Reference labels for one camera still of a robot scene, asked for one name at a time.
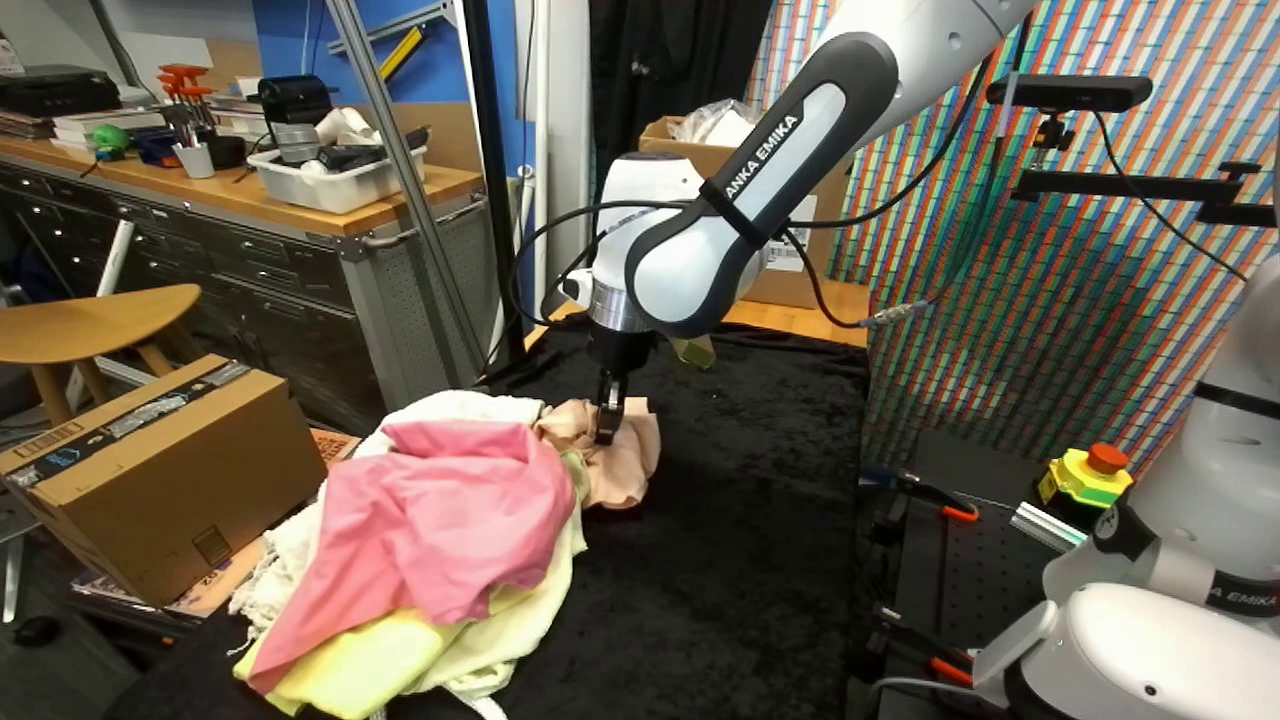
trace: workbench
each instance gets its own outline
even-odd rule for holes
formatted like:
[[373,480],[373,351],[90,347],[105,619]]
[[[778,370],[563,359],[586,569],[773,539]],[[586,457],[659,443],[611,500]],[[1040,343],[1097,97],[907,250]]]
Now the workbench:
[[[477,338],[495,315],[482,174],[423,169],[443,256]],[[133,230],[115,294],[194,281],[194,351],[240,358],[290,377],[307,417],[367,432],[389,408],[473,377],[449,295],[411,273],[401,196],[344,216],[281,205],[252,169],[188,179],[180,169],[105,162],[0,136],[0,214],[55,284],[94,295],[119,220]]]

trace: striped curtain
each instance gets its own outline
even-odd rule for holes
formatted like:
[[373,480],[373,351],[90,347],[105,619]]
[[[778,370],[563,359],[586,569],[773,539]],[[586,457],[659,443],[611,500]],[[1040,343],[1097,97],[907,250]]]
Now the striped curtain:
[[[769,106],[799,67],[830,21],[830,0],[781,0],[752,106]],[[1154,76],[1148,106],[1103,115],[1117,158],[1146,176],[1215,176],[1224,162],[1275,164],[1275,0],[1040,0],[1020,74]],[[991,62],[1011,76],[1020,31]],[[937,151],[959,113],[959,88],[914,126],[855,151],[848,214],[885,205]],[[998,201],[981,208],[999,107],[976,106],[953,158],[895,214],[837,236],[830,278],[877,289],[880,308],[950,284],[968,230],[972,273],[939,308],[877,329],[869,460],[907,460],[920,432],[1058,457],[1117,441],[1146,471],[1214,341],[1231,315],[1242,281],[1180,245],[1136,201],[1011,201],[1023,169],[1113,174],[1087,113],[1068,151],[1031,147],[1037,113],[1010,115]],[[1245,205],[1274,205],[1274,174],[1245,183]],[[1158,201],[1198,245],[1254,273],[1275,250],[1274,230],[1198,224],[1198,205]]]

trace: chair seat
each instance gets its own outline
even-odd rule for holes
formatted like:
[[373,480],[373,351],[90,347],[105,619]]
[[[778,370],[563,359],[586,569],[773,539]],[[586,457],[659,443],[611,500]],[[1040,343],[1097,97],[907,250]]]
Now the chair seat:
[[76,366],[133,347],[199,301],[199,284],[21,304],[0,313],[0,366]]

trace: robotic arm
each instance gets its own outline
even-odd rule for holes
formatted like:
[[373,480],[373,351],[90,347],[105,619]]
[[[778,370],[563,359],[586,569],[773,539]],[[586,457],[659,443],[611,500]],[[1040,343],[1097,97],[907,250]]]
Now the robotic arm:
[[848,0],[697,201],[608,234],[571,289],[601,329],[597,441],[608,443],[617,430],[625,379],[650,351],[643,338],[718,329],[752,256],[842,158],[950,92],[1030,7],[1031,0]]

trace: cardboard box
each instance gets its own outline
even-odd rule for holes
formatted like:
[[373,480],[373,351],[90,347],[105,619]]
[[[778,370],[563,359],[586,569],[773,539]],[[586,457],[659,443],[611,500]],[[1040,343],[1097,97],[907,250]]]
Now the cardboard box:
[[6,449],[0,477],[94,574],[172,605],[313,500],[324,460],[281,377],[199,358]]
[[[722,164],[732,158],[732,147],[722,143],[682,143],[675,141],[682,115],[659,115],[642,134],[642,151],[650,158],[688,158],[700,176],[718,176]],[[818,190],[818,214],[812,216],[842,216],[842,194],[843,194],[848,162],[842,162]],[[810,262],[818,278],[830,278],[832,270],[832,234],[810,234]],[[810,308],[812,289],[804,270],[769,270],[757,278],[757,284],[743,294],[743,301],[766,304],[792,304]]]

